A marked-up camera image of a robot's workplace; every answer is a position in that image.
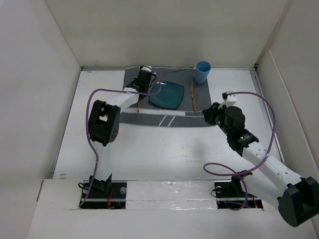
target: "plastic cup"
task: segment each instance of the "plastic cup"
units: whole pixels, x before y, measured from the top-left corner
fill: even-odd
[[[196,64],[195,82],[199,85],[204,84],[210,69],[211,66],[207,61],[199,61]]]

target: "white table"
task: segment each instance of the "white table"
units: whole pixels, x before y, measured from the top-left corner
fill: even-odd
[[[85,108],[96,88],[121,89],[124,70],[82,71],[68,119],[54,178],[88,179],[94,168],[94,155],[85,136]],[[212,69],[208,76],[212,102],[222,102],[225,91],[256,92],[249,70]],[[108,100],[115,93],[98,92],[95,100]],[[270,131],[257,97],[238,95],[236,104],[246,116],[246,128],[267,148]],[[272,153],[279,158],[277,147]],[[207,162],[218,162],[236,171],[252,164],[232,151],[218,127],[165,128],[120,124],[111,144],[113,180],[196,180],[220,179],[203,171]],[[227,169],[214,167],[215,172]],[[255,175],[264,177],[256,171]]]

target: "gray placemat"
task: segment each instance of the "gray placemat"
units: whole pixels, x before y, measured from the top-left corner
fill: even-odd
[[[128,68],[125,70],[123,88],[129,84],[139,73],[139,67]],[[122,123],[130,123],[148,126],[170,126],[170,127],[203,127],[209,126],[201,113],[202,110],[211,106],[211,99],[207,81],[203,85],[195,83],[195,70],[191,68],[154,68],[161,81],[169,81],[184,86],[184,96],[182,102],[176,110],[169,110],[170,114],[165,115],[159,108],[150,102],[149,97],[145,97],[140,101],[140,109],[158,110],[159,113],[143,114],[143,113],[121,113]],[[191,98],[191,83],[194,82],[195,97],[198,113],[193,110],[193,102]],[[149,92],[153,88],[156,81],[150,87]],[[184,116],[175,116],[174,111],[183,112]]]

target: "square plate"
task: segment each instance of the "square plate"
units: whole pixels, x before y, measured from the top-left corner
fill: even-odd
[[[159,90],[160,84],[157,82],[152,94]],[[160,92],[150,97],[150,102],[156,106],[166,109],[177,109],[184,96],[184,86],[168,81],[161,82]]]

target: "red wire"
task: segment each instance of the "red wire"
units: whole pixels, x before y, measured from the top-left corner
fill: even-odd
[[[254,195],[251,194],[251,196],[253,197],[253,200],[254,200],[254,203],[255,203],[255,207],[258,208]]]
[[[109,208],[110,205],[111,205],[111,201],[110,201],[110,200],[112,199],[113,192],[114,192],[114,188],[112,189],[111,194],[110,194],[110,196],[108,197],[108,208]]]

